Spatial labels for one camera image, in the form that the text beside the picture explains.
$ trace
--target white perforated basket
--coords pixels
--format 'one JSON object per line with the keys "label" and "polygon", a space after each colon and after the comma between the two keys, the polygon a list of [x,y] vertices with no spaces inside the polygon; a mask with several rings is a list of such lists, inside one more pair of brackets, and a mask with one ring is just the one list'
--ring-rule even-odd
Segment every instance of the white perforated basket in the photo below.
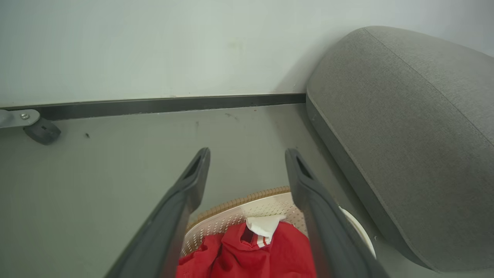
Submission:
{"label": "white perforated basket", "polygon": [[[375,257],[372,242],[362,225],[348,211],[341,210]],[[181,255],[186,256],[196,251],[204,236],[225,233],[229,226],[243,223],[247,217],[279,214],[286,215],[284,221],[293,224],[308,237],[304,215],[293,203],[289,187],[279,187],[251,194],[247,198],[235,199],[199,215],[197,221],[188,225]]]}

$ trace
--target gray floor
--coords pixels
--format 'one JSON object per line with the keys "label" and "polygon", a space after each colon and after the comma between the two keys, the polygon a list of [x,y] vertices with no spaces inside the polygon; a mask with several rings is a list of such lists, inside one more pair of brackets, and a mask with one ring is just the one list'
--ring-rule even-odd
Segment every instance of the gray floor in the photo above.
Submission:
{"label": "gray floor", "polygon": [[310,126],[302,104],[56,125],[62,137],[51,146],[35,143],[21,129],[0,130],[0,277],[103,277],[204,146],[211,149],[211,166],[196,214],[288,185],[284,151],[296,147],[336,201],[366,228],[391,277],[493,276],[493,271],[442,275],[391,248]]}

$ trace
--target white curved rim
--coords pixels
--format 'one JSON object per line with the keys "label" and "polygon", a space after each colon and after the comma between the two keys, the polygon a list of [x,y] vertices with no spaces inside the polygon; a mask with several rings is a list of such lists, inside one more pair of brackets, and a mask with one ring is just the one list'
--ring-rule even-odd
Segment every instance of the white curved rim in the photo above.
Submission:
{"label": "white curved rim", "polygon": [[352,226],[355,228],[355,230],[357,230],[357,232],[360,235],[360,238],[366,243],[367,247],[369,248],[369,250],[372,253],[372,255],[374,256],[374,258],[377,259],[376,255],[375,255],[374,246],[372,245],[371,238],[367,234],[364,227],[362,227],[362,225],[360,225],[360,223],[357,221],[357,219],[355,217],[353,217],[353,215],[351,213],[349,213],[347,210],[345,210],[342,207],[340,207],[340,210],[343,212],[346,219],[348,219],[348,221],[352,224]]}

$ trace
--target white wall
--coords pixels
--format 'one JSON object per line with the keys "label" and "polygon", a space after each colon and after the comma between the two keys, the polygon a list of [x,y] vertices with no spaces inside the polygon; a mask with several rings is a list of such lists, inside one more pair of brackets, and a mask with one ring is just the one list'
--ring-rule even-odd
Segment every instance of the white wall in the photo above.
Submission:
{"label": "white wall", "polygon": [[492,0],[2,0],[0,107],[303,92],[367,25],[494,55]]}

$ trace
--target gray upholstered ottoman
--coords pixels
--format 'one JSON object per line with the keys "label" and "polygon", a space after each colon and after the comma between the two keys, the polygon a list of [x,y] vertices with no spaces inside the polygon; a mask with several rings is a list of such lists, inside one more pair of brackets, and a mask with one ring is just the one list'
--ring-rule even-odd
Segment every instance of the gray upholstered ottoman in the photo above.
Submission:
{"label": "gray upholstered ottoman", "polygon": [[362,28],[325,55],[307,110],[401,253],[438,271],[494,266],[494,58]]}

